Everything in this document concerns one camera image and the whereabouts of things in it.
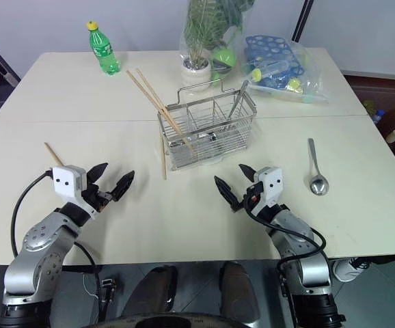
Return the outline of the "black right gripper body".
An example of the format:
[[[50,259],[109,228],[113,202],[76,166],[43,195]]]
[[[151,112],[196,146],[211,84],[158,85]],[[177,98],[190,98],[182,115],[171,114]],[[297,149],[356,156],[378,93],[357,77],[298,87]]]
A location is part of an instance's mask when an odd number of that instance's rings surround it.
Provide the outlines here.
[[[237,196],[231,191],[231,205],[232,212],[238,212],[240,209],[244,209],[247,214],[252,214],[252,209],[258,204],[261,198],[261,193],[264,191],[263,184],[258,182],[253,184],[246,190],[246,194],[243,196],[243,201],[239,201]]]

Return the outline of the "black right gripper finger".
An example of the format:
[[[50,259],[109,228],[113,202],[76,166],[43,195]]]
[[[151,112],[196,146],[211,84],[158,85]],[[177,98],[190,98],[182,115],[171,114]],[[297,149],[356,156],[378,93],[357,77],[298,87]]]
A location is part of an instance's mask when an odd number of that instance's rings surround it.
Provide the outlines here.
[[[216,187],[223,199],[230,205],[231,210],[242,209],[242,203],[237,199],[231,191],[231,187],[221,178],[214,176]]]
[[[241,171],[243,172],[243,174],[245,175],[245,177],[249,181],[254,183],[254,181],[255,181],[254,175],[255,175],[256,171],[253,168],[251,168],[250,166],[245,165],[245,164],[239,164],[239,167],[240,167]]]

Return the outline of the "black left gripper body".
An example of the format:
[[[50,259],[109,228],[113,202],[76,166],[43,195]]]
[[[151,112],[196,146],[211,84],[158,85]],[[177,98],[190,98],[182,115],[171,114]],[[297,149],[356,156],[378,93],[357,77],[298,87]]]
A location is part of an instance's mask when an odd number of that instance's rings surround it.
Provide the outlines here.
[[[110,202],[116,199],[110,192],[99,190],[96,184],[88,184],[87,188],[81,192],[82,198],[98,213],[101,213]]]

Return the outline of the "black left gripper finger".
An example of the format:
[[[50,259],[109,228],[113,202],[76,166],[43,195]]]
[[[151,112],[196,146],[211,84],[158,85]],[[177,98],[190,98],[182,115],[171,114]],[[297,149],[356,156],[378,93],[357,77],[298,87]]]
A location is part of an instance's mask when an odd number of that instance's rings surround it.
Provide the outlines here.
[[[93,166],[88,172],[87,172],[87,183],[94,184],[104,173],[108,166],[108,163],[101,163],[98,165]]]
[[[121,179],[116,183],[115,188],[111,192],[112,200],[119,200],[130,188],[133,179],[135,177],[135,171],[123,175]]]

